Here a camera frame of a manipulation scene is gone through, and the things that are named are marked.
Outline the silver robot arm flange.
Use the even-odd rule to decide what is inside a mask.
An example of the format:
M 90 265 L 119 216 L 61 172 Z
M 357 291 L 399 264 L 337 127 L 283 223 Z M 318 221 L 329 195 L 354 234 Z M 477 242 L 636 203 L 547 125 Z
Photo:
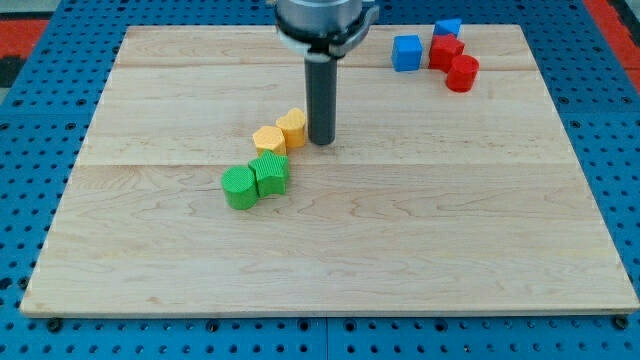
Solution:
M 274 13 L 286 47 L 308 59 L 340 59 L 364 41 L 380 7 L 362 0 L 277 0 Z

